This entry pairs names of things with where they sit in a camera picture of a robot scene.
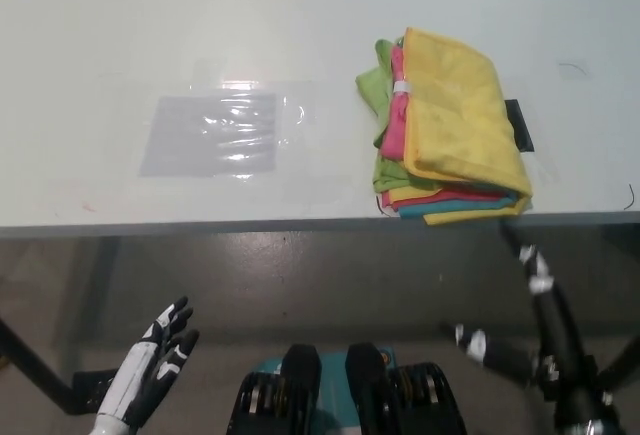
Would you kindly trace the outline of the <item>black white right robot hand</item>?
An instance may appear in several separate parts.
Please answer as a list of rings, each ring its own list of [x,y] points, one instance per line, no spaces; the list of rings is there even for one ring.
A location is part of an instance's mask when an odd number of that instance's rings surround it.
[[[530,356],[463,324],[444,324],[443,332],[475,363],[522,388],[538,387],[555,404],[558,434],[622,434],[617,411],[598,381],[597,365],[584,350],[564,292],[540,248],[507,223],[500,232],[524,271],[539,333],[538,354]]]

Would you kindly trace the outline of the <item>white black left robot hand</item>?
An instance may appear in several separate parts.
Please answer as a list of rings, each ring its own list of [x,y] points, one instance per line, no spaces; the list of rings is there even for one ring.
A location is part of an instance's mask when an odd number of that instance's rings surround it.
[[[97,411],[92,435],[135,434],[165,399],[199,339],[187,297],[169,305],[130,348]]]

